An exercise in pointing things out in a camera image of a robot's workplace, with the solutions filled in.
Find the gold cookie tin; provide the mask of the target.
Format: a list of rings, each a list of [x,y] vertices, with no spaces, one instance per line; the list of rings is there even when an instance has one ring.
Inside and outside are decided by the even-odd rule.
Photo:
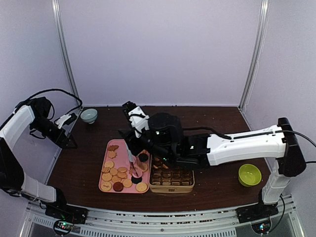
[[[195,174],[180,167],[169,168],[158,158],[152,158],[149,187],[153,193],[190,193],[195,185]]]

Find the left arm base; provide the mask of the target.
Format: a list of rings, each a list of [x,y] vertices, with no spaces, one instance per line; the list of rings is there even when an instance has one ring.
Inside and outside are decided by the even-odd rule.
[[[88,210],[71,205],[62,208],[47,203],[45,204],[45,214],[56,219],[52,227],[54,232],[59,236],[65,236],[72,231],[76,224],[85,224]]]

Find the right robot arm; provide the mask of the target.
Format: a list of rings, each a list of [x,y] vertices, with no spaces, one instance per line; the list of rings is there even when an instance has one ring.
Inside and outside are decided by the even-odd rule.
[[[144,125],[131,125],[130,130],[119,130],[128,150],[134,156],[146,150],[168,167],[189,170],[208,168],[232,161],[274,158],[273,171],[259,194],[253,214],[265,217],[277,203],[290,179],[306,169],[306,161],[286,118],[277,125],[262,130],[235,134],[184,135],[179,119],[170,121],[143,118]]]

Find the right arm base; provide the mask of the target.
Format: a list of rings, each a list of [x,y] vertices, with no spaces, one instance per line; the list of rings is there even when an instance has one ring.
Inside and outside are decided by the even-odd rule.
[[[271,216],[278,214],[277,204],[254,204],[236,209],[240,224],[251,223],[252,230],[259,235],[266,235],[272,228]]]

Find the silver white tongs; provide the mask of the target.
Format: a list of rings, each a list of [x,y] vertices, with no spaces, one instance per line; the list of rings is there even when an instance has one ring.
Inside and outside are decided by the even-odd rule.
[[[131,170],[131,173],[132,173],[133,171],[136,171],[136,168],[134,166],[134,161],[133,161],[133,155],[132,155],[131,150],[129,149],[128,145],[126,145],[126,150],[127,150],[127,154],[128,154],[130,170]]]

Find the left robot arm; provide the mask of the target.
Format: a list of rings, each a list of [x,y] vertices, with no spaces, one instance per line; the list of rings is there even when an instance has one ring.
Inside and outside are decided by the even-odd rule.
[[[27,99],[20,102],[9,118],[0,127],[0,188],[13,197],[24,197],[51,203],[51,210],[60,219],[71,215],[66,198],[59,188],[44,184],[28,175],[23,168],[26,159],[33,152],[22,142],[26,130],[31,134],[38,131],[43,138],[52,141],[61,149],[75,149],[77,144],[64,126],[77,119],[75,113],[68,112],[51,121],[48,116],[52,108],[45,97]]]

